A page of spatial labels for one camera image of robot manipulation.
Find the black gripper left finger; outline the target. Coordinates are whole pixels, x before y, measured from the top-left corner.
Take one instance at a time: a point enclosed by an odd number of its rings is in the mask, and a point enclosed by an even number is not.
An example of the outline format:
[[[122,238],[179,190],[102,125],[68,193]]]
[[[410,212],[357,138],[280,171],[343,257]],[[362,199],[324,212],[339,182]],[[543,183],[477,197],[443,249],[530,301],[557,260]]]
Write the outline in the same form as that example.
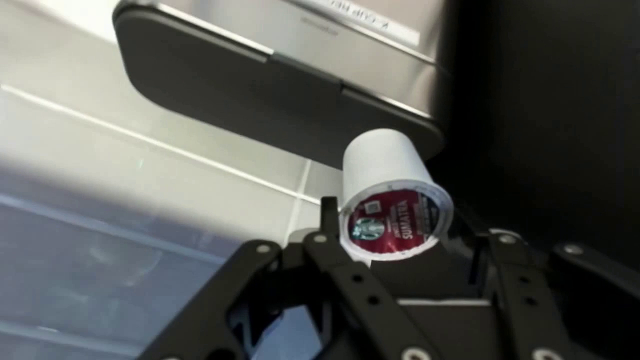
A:
[[[249,240],[177,309],[135,360],[249,360],[289,307],[320,330],[314,240]]]

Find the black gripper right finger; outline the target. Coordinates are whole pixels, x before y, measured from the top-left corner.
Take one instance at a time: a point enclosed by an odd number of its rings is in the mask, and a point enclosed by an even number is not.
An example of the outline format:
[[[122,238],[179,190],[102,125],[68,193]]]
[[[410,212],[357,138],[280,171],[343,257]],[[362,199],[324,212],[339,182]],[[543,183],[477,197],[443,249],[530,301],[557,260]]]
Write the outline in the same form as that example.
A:
[[[485,230],[470,243],[506,360],[640,360],[638,270],[579,241],[540,253],[514,232]]]

